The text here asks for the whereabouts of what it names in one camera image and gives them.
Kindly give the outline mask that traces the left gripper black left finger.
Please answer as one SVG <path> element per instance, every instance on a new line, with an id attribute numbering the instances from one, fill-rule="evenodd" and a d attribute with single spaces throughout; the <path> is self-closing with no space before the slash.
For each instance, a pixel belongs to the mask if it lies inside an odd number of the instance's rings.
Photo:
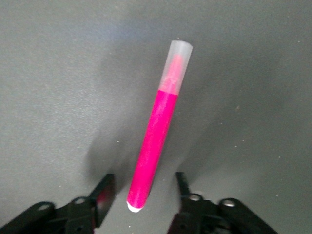
<path id="1" fill-rule="evenodd" d="M 88 196 L 57 208 L 43 201 L 30 206 L 1 227 L 2 234 L 93 234 L 115 200 L 115 175 L 106 174 Z"/>

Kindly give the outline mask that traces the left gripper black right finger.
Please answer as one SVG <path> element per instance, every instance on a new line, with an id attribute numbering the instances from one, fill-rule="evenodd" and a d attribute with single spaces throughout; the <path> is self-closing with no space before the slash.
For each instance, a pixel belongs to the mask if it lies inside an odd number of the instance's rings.
<path id="1" fill-rule="evenodd" d="M 192 193 L 183 172 L 175 174 L 180 209 L 171 225 L 171 234 L 275 234 L 264 220 L 241 201 L 225 198 L 218 204 Z"/>

